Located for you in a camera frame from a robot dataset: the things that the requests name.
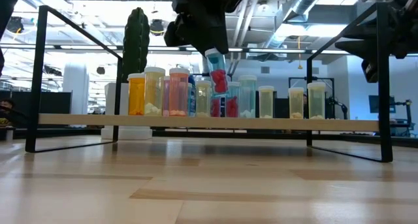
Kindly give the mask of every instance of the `red pill bottle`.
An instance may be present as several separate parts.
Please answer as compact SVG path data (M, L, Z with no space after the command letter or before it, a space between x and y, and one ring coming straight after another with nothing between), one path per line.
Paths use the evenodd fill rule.
M228 91L225 56L216 48L207 50L204 55L208 62L212 92L214 95L226 94Z

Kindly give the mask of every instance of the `air duct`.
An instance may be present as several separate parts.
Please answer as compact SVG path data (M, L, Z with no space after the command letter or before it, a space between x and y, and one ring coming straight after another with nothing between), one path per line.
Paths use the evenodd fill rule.
M308 12L318 2L318 0L291 0L280 5L276 16L277 30L265 42L263 48L279 48L283 44L286 37L280 36L280 26L284 21L289 21L295 18L298 22L305 22L308 18ZM267 61L271 55L258 57L259 61Z
M293 0L290 14L285 20L305 15L317 2L318 0Z

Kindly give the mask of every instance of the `white pillar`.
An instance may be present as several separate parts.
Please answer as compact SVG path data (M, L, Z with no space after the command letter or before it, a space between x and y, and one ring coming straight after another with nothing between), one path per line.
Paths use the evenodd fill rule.
M68 62L64 68L63 92L71 92L71 114L87 114L89 73L82 62Z

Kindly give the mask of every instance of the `wooden floor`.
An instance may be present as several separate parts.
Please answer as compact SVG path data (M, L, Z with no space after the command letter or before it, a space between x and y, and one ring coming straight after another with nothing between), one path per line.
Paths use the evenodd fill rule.
M38 140L40 148L97 136ZM39 154L0 144L0 223L418 223L418 150L381 164L305 141L154 138ZM316 145L378 155L375 145Z

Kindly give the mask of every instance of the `white container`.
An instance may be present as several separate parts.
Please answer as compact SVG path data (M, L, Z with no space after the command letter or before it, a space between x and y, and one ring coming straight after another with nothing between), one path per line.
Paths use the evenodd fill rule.
M210 97L212 83L207 80L196 81L196 116L210 117Z
M273 118L273 86L259 87L259 117Z
M313 120L325 119L325 83L308 84L309 118Z
M146 67L145 73L145 116L163 115L163 90L165 69L159 67Z
M240 82L240 96L238 107L241 118L255 118L255 89L257 77L244 75L238 77Z
M304 88L289 88L289 117L303 119Z
M12 143L13 142L13 129L8 129L6 132L6 142L7 143Z

